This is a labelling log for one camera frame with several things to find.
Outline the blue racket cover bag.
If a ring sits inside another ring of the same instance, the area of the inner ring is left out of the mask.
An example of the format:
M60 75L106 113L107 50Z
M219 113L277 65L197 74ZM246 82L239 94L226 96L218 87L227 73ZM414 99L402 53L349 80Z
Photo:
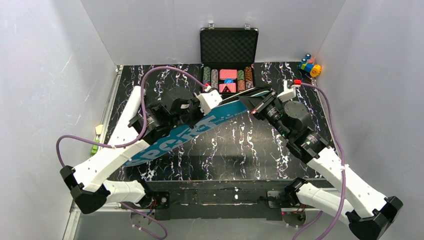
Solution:
M194 127L181 125L177 112L171 113L163 104L147 110L147 130L141 139L141 149L129 158L124 166L137 166L155 160L196 136L247 111L239 96L257 97L267 94L269 88L253 87L235 94L205 115Z

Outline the white shuttlecock tube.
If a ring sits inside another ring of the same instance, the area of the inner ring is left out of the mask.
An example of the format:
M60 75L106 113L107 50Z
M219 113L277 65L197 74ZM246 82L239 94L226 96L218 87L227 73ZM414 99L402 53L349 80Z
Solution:
M116 123L116 126L111 133L108 145L116 146L129 143L137 138L139 133L133 128L129 127L130 120L139 112L141 105L141 87L135 86L126 102L122 113Z

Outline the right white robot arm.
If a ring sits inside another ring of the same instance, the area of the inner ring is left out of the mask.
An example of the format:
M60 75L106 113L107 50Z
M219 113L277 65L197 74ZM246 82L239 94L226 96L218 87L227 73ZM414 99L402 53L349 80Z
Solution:
M360 240L378 240L385 233L403 202L375 190L344 164L342 156L311 128L311 116L301 102L282 102L273 91L241 97L240 101L255 118L268 121L286 139L292 155L339 191L339 195L329 193L298 177L285 187L282 202L315 207L345 223Z

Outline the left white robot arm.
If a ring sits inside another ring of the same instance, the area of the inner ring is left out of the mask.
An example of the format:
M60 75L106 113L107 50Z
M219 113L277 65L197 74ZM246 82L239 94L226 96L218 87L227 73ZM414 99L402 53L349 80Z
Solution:
M75 204L83 214L91 214L108 203L141 203L149 195L145 182L110 181L108 177L127 162L132 166L141 164L142 161L133 159L137 154L142 154L149 162L198 136L197 132L188 137L177 136L171 130L152 144L144 139L136 139L134 143L119 145L118 141L134 136L136 130L132 126L116 127L116 130L118 133L111 139L111 145L104 146L75 167L65 165L60 170Z

